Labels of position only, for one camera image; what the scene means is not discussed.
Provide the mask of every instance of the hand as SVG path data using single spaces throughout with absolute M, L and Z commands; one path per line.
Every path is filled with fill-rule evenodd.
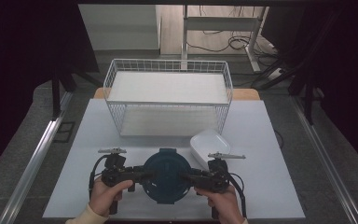
M 94 213 L 108 217 L 109 207 L 112 202 L 120 201 L 123 190 L 129 188 L 132 184 L 132 180 L 125 180 L 110 188 L 103 183 L 101 177 L 98 177 L 94 180 L 94 187 L 89 199 L 89 207 Z
M 213 193 L 205 189 L 194 190 L 200 194 L 208 197 L 208 205 L 215 207 L 219 212 L 219 221 L 222 224 L 237 224 L 243 223 L 245 220 L 242 217 L 240 209 L 237 204 L 237 196 L 233 186 L 229 186 L 224 193 Z

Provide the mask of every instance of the white plastic container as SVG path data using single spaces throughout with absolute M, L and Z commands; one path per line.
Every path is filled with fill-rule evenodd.
M 228 154 L 231 150 L 228 142 L 215 130 L 205 130 L 193 136 L 190 140 L 191 154 L 206 170 L 209 170 L 208 157 L 210 153 L 220 152 Z

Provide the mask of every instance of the sleeve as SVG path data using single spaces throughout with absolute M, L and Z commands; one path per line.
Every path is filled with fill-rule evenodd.
M 69 219 L 65 224 L 103 224 L 108 217 L 101 217 L 92 211 L 87 204 L 86 209 L 76 218 Z

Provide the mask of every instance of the wall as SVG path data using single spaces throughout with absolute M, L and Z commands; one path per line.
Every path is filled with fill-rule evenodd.
M 79 5 L 94 50 L 159 49 L 157 8 Z

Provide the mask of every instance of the white shelf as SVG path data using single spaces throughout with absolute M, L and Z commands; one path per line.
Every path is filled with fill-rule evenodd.
M 227 105 L 222 74 L 117 71 L 107 101 Z

